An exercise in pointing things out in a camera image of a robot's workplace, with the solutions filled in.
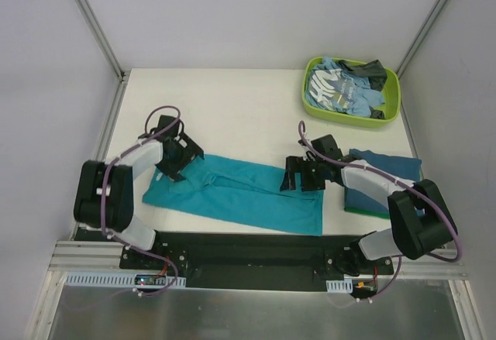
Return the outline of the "teal t-shirt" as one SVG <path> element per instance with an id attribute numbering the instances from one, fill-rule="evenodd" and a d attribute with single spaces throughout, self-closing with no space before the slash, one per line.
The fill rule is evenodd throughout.
<path id="1" fill-rule="evenodd" d="M 173 182 L 156 171 L 144 204 L 299 235 L 323 232 L 322 191 L 281 191 L 284 169 L 216 155 L 197 158 Z"/>

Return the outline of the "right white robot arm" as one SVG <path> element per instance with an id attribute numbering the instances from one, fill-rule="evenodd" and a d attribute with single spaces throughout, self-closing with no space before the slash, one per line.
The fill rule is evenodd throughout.
<path id="1" fill-rule="evenodd" d="M 344 155 L 331 135 L 312 141 L 302 136 L 299 143 L 305 155 L 286 158 L 281 191 L 322 191 L 327 182 L 333 182 L 359 191 L 388 211 L 390 228 L 364 235 L 353 246 L 349 265 L 354 272 L 367 273 L 384 257 L 439 259 L 436 249 L 448 242 L 456 247 L 451 262 L 461 260 L 457 227 L 433 181 L 407 180 L 378 169 L 361 156 Z"/>

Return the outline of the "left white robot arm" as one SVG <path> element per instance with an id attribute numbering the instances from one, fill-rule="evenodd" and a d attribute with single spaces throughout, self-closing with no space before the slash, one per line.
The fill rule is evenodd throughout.
<path id="1" fill-rule="evenodd" d="M 74 202 L 74 219 L 98 229 L 107 239 L 138 249 L 136 258 L 146 269 L 164 260 L 157 232 L 134 211 L 134 181 L 156 168 L 172 183 L 186 180 L 182 172 L 203 149 L 184 132 L 178 118 L 161 115 L 157 127 L 145 131 L 130 148 L 104 161 L 88 160 L 81 168 Z"/>

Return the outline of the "folded green t-shirt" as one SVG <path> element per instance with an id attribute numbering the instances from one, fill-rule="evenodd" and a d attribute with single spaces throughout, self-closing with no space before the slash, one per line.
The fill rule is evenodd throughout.
<path id="1" fill-rule="evenodd" d="M 353 207 L 345 207 L 344 211 L 358 214 L 358 215 L 366 215 L 366 216 L 370 216 L 370 217 L 387 219 L 387 220 L 390 218 L 388 212 L 384 213 L 384 212 L 376 212 L 376 211 L 367 211 L 367 210 L 363 210 L 360 208 L 353 208 Z"/>

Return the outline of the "light blue printed t-shirt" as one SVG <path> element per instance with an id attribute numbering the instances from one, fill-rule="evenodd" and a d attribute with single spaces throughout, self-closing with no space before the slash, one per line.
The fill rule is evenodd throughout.
<path id="1" fill-rule="evenodd" d="M 338 60 L 323 57 L 308 73 L 304 100 L 313 108 L 362 118 L 384 119 L 378 107 L 385 103 L 382 91 L 354 87 L 343 76 Z"/>

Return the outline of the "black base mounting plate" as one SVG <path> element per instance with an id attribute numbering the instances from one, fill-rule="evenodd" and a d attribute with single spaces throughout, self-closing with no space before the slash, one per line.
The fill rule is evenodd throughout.
<path id="1" fill-rule="evenodd" d="M 160 232 L 156 252 L 122 248 L 119 268 L 184 277 L 185 288 L 325 292 L 327 280 L 351 279 L 353 293 L 378 292 L 397 274 L 391 257 L 366 260 L 355 235 L 243 235 Z"/>

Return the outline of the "folded dark blue t-shirt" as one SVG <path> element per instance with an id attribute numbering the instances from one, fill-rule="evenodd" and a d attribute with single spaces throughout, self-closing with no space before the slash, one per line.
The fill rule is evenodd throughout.
<path id="1" fill-rule="evenodd" d="M 407 180 L 420 181 L 422 161 L 417 158 L 403 156 L 388 156 L 374 153 L 370 150 L 350 149 L 349 154 L 366 160 L 372 166 L 394 176 Z M 371 197 L 354 189 L 345 189 L 344 207 L 360 208 L 367 211 L 388 212 L 385 206 Z"/>

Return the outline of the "lime green plastic basket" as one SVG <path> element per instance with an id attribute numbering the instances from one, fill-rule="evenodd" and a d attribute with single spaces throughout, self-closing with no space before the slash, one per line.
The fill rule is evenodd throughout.
<path id="1" fill-rule="evenodd" d="M 387 72 L 387 82 L 382 90 L 382 94 L 385 98 L 385 103 L 378 107 L 379 110 L 384 112 L 385 114 L 384 119 L 362 118 L 362 117 L 347 115 L 338 112 L 329 112 L 322 110 L 320 108 L 313 108 L 312 106 L 310 106 L 304 100 L 304 89 L 306 87 L 306 79 L 311 68 L 314 67 L 318 62 L 320 62 L 322 58 L 323 57 L 315 57 L 308 62 L 302 81 L 301 100 L 303 102 L 305 111 L 310 116 L 333 123 L 339 123 L 343 125 L 350 125 L 350 126 L 356 126 L 367 129 L 379 129 L 387 125 L 388 123 L 393 122 L 397 118 L 401 105 L 401 88 L 396 73 L 386 67 L 384 68 Z M 348 60 L 348 61 L 351 61 L 352 63 L 356 63 L 356 64 L 365 64 L 364 62 L 355 61 L 355 60 Z"/>

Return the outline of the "dark grey garment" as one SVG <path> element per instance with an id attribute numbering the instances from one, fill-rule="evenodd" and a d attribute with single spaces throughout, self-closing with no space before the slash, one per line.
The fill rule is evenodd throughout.
<path id="1" fill-rule="evenodd" d="M 342 69 L 346 81 L 349 81 L 354 87 L 382 91 L 388 79 L 387 72 L 379 60 L 365 64 L 338 60 L 337 64 Z"/>

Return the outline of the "left aluminium frame post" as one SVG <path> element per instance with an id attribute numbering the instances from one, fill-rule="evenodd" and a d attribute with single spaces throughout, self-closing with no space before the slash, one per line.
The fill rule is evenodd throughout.
<path id="1" fill-rule="evenodd" d="M 106 59 L 108 65 L 111 67 L 113 74 L 117 77 L 119 81 L 123 81 L 126 72 L 122 68 L 120 62 L 115 55 L 112 46 L 105 35 L 105 32 L 97 19 L 97 16 L 91 7 L 89 0 L 74 0 L 77 7 L 79 8 L 82 17 L 84 18 L 91 34 L 93 35 L 98 47 L 100 48 L 104 58 Z"/>

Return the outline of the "aluminium frame post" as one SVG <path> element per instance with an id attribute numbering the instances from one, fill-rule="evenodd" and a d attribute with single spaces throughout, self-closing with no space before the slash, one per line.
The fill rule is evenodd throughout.
<path id="1" fill-rule="evenodd" d="M 450 0 L 435 0 L 432 8 L 429 10 L 427 16 L 425 17 L 423 23 L 421 24 L 418 32 L 415 34 L 410 46 L 408 47 L 405 55 L 401 59 L 401 62 L 396 70 L 396 74 L 401 78 L 408 66 L 413 61 L 416 54 L 420 51 L 423 43 L 426 41 L 428 35 L 433 29 L 439 17 L 442 15 L 444 9 L 447 7 Z"/>
<path id="2" fill-rule="evenodd" d="M 97 16 L 91 7 L 89 0 L 74 0 L 77 7 L 79 8 L 82 17 L 84 18 L 91 34 L 93 35 L 98 47 L 100 48 L 104 58 L 106 59 L 108 65 L 111 67 L 113 74 L 117 77 L 119 81 L 123 81 L 126 72 L 122 68 L 120 62 L 115 55 L 112 46 L 105 35 L 105 32 L 97 19 Z"/>

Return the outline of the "right aluminium frame post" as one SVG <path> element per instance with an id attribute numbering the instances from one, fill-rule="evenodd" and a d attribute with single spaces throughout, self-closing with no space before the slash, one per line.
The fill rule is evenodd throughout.
<path id="1" fill-rule="evenodd" d="M 396 74 L 401 78 L 408 66 L 413 61 L 416 54 L 420 51 L 423 43 L 426 41 L 428 35 L 433 29 L 439 17 L 442 15 L 444 9 L 447 7 L 450 0 L 435 0 L 432 8 L 429 10 L 427 16 L 425 17 L 423 23 L 421 24 L 418 32 L 415 34 L 410 46 L 408 47 L 405 55 L 401 59 L 401 62 L 396 70 Z"/>

